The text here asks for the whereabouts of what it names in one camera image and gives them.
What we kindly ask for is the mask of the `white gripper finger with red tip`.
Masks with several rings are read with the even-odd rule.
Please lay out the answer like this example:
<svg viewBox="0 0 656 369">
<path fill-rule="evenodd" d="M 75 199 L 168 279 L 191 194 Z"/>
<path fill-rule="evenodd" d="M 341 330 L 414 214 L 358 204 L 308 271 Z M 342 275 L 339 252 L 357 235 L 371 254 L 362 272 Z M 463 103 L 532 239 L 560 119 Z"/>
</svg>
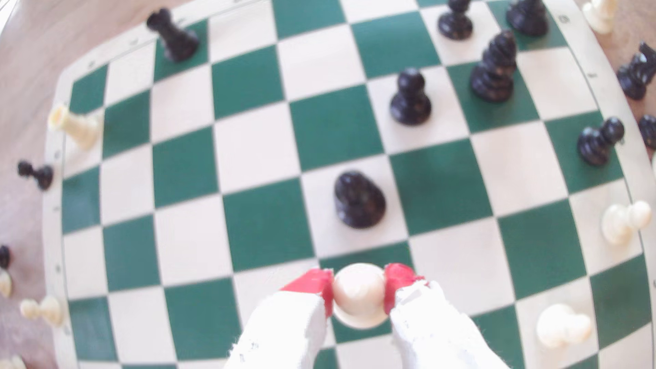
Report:
<svg viewBox="0 0 656 369">
<path fill-rule="evenodd" d="M 384 310 L 402 368 L 508 368 L 479 328 L 428 281 L 402 263 L 384 267 Z"/>
<path fill-rule="evenodd" d="M 313 268 L 265 298 L 225 368 L 313 368 L 333 312 L 332 269 Z"/>
</svg>

